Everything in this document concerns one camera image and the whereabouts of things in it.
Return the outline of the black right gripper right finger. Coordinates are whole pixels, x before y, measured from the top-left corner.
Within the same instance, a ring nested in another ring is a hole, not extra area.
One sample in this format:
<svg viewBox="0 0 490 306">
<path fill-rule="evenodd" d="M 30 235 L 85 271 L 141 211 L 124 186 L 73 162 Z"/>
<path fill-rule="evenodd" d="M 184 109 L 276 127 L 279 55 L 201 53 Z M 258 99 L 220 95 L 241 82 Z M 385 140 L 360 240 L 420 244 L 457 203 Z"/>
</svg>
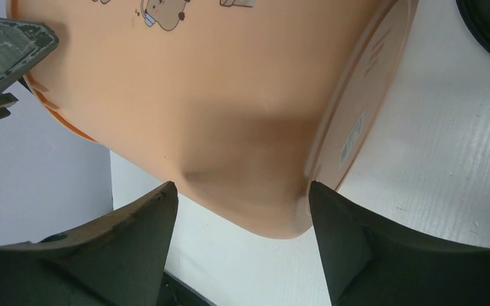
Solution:
<svg viewBox="0 0 490 306">
<path fill-rule="evenodd" d="M 490 249 L 434 237 L 312 182 L 309 206 L 333 305 L 490 305 Z"/>
</svg>

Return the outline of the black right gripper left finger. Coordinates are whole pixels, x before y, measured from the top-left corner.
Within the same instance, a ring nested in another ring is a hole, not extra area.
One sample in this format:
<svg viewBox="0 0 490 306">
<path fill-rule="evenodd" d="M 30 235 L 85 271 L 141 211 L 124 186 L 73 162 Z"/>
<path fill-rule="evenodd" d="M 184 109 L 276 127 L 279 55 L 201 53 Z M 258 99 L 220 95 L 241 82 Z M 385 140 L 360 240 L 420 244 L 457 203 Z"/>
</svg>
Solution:
<svg viewBox="0 0 490 306">
<path fill-rule="evenodd" d="M 41 242 L 0 246 L 0 305 L 155 305 L 177 208 L 165 182 Z"/>
</svg>

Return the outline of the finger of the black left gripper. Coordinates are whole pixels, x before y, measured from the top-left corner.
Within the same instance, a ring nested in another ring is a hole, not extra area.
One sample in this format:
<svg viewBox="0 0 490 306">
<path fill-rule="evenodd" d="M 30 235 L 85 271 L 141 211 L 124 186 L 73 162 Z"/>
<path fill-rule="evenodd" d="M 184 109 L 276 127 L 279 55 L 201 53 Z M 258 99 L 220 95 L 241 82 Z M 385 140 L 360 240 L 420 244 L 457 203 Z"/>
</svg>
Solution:
<svg viewBox="0 0 490 306">
<path fill-rule="evenodd" d="M 20 82 L 26 89 L 25 75 L 59 44 L 59 38 L 49 26 L 0 18 L 0 120 L 10 115 L 9 107 L 18 99 L 4 91 Z"/>
</svg>

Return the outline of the orange plastic bin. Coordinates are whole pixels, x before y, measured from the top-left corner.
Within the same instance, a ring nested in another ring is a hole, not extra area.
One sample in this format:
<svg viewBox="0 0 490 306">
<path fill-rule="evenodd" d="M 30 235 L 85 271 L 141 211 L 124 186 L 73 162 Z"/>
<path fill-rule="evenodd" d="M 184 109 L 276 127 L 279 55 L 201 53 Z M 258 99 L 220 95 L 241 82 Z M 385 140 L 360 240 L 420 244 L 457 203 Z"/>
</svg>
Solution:
<svg viewBox="0 0 490 306">
<path fill-rule="evenodd" d="M 312 225 L 387 95 L 416 1 L 8 1 L 58 47 L 26 74 L 73 133 L 267 238 Z"/>
</svg>

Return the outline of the aluminium frame rail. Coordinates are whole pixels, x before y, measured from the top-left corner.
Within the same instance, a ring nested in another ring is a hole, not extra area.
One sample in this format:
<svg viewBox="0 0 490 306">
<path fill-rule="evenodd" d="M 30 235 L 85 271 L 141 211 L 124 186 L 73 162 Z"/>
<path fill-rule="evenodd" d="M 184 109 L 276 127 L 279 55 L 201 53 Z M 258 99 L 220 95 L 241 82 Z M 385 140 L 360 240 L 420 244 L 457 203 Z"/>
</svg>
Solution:
<svg viewBox="0 0 490 306">
<path fill-rule="evenodd" d="M 215 306 L 216 304 L 177 278 L 164 271 L 156 306 Z"/>
</svg>

